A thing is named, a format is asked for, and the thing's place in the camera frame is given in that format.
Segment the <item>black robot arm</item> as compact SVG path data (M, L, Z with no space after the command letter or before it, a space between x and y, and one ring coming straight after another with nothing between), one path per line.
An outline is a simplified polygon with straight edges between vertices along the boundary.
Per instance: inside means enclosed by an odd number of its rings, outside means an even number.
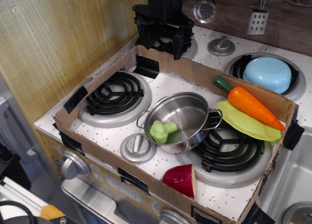
M182 12L183 3L190 0L147 0L135 4L135 24L139 44L173 55L178 60L191 47L195 23Z

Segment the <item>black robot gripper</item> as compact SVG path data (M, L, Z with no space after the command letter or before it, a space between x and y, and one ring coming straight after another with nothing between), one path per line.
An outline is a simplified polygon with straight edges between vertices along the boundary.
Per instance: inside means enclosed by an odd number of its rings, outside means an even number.
M147 4L135 4L135 23L141 44L150 49L160 33L173 39L174 60L179 60L193 41L194 22L183 14L181 6L173 9L152 7Z

